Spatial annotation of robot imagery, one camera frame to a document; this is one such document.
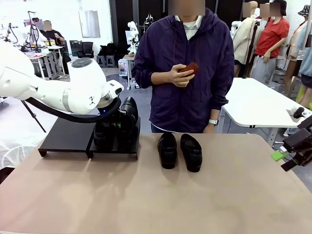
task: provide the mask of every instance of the black pole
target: black pole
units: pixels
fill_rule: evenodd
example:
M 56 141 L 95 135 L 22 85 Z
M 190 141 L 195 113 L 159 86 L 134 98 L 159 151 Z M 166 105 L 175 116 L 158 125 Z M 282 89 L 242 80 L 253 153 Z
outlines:
M 32 112 L 32 110 L 29 108 L 29 106 L 26 104 L 25 101 L 21 101 L 21 102 L 23 103 L 25 108 L 28 110 L 28 112 L 30 113 L 31 117 L 35 119 L 35 121 L 39 124 L 40 128 L 46 133 L 45 129 L 43 128 L 43 126 L 40 124 L 40 122 L 36 118 L 36 114 L 34 112 Z
M 31 48 L 30 39 L 31 39 L 31 36 L 32 36 L 32 31 L 33 31 L 33 23 L 32 23 L 32 21 L 31 21 L 30 13 L 33 13 L 33 14 L 34 14 L 35 12 L 33 12 L 33 11 L 27 11 L 27 12 L 28 12 L 29 20 L 30 20 L 29 46 L 30 46 L 30 48 Z M 35 33 L 34 33 L 34 38 L 35 38 L 35 43 L 36 43 L 35 52 L 37 52 L 37 51 L 38 51 L 38 43 L 37 43 L 37 41 L 36 41 L 36 35 L 35 35 Z
M 255 34 L 257 32 L 258 26 L 260 25 L 260 22 L 256 22 L 254 27 L 253 27 L 253 37 L 252 37 L 252 41 L 249 45 L 249 50 L 248 50 L 248 55 L 247 55 L 247 60 L 246 60 L 246 65 L 245 65 L 245 70 L 244 70 L 244 74 L 242 76 L 243 79 L 246 79 L 246 75 L 247 75 L 247 70 L 248 70 L 248 65 L 249 65 L 249 60 L 250 57 L 252 56 L 252 51 L 253 51 L 253 47 L 254 47 L 254 38 L 255 38 Z

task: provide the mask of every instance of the table leg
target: table leg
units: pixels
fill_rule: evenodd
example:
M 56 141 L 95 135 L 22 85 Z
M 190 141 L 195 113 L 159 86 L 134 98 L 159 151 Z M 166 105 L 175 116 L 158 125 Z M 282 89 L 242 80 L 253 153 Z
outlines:
M 57 76 L 57 71 L 56 71 L 56 69 L 55 69 L 55 62 L 54 62 L 54 60 L 53 60 L 53 54 L 50 53 L 50 54 L 48 55 L 48 57 L 49 57 L 49 60 L 50 60 L 50 63 L 51 63 L 51 68 L 52 68 L 52 71 L 53 71 L 53 76 L 56 77 L 56 76 Z
M 131 89 L 131 83 L 130 83 L 130 64 L 129 64 L 129 60 L 127 60 L 127 70 L 128 70 L 128 87 L 127 90 Z
M 49 79 L 52 79 L 52 73 L 51 73 L 50 63 L 48 61 L 48 57 L 44 56 L 43 60 L 44 60 L 45 68 L 47 69 L 48 77 L 49 77 Z
M 60 53 L 60 49 L 58 49 L 58 53 L 59 53 L 59 60 L 60 60 L 60 63 L 62 64 L 63 75 L 64 75 L 65 74 L 65 69 L 64 69 L 64 65 L 63 65 L 63 56 Z
M 219 124 L 218 124 L 217 130 L 216 130 L 216 132 L 219 134 L 221 134 L 222 130 L 223 130 L 224 117 L 225 117 L 225 110 L 222 107 L 221 111 L 220 111 L 220 116 L 219 116 Z
M 55 51 L 52 52 L 52 56 L 53 56 L 54 61 L 56 62 L 58 60 L 58 58 L 57 58 L 57 53 Z M 56 65 L 56 68 L 57 68 L 57 73 L 61 73 L 61 70 L 60 70 L 60 67 L 59 67 L 59 60 L 58 60 L 58 63 L 55 64 L 55 65 Z
M 48 77 L 47 77 L 47 78 L 44 77 L 44 73 L 43 73 L 43 69 L 42 69 L 42 65 L 41 65 L 40 59 L 37 59 L 37 61 L 38 61 L 38 64 L 39 64 L 39 68 L 40 68 L 40 72 L 41 72 L 41 77 L 42 77 L 42 79 L 49 80 Z
M 270 131 L 269 131 L 269 134 L 268 134 L 268 137 L 267 137 L 267 143 L 272 147 L 274 145 L 274 142 L 275 142 L 275 138 L 276 138 L 276 135 L 277 135 L 277 131 L 278 131 L 278 128 L 270 128 Z

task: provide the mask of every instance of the hooded jacket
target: hooded jacket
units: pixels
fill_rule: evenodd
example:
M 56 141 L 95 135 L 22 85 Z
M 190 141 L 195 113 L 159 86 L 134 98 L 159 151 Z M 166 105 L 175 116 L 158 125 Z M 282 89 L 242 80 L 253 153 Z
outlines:
M 153 85 L 154 72 L 196 62 L 199 71 L 185 88 Z M 174 132 L 202 133 L 212 109 L 220 110 L 234 78 L 233 41 L 228 26 L 206 8 L 196 34 L 187 40 L 183 22 L 168 16 L 141 38 L 132 76 L 141 88 L 153 86 L 150 121 Z

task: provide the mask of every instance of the jeans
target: jeans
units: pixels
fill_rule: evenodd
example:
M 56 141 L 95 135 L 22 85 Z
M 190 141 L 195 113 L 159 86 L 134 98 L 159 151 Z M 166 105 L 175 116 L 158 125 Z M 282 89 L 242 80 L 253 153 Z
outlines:
M 152 133 L 166 133 L 166 131 L 159 129 L 152 124 L 151 124 L 151 129 L 152 129 Z

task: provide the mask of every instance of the tripod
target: tripod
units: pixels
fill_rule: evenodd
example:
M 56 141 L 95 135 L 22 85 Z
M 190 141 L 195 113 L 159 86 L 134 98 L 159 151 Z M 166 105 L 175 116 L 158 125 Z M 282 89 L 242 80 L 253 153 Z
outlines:
M 45 129 L 43 128 L 43 126 L 41 125 L 41 123 L 38 121 L 38 119 L 36 118 L 36 114 L 29 108 L 29 106 L 26 104 L 25 101 L 21 101 L 23 103 L 23 105 L 25 106 L 25 108 L 28 110 L 28 112 L 30 113 L 31 117 L 35 119 L 35 121 L 39 124 L 40 128 L 46 133 Z

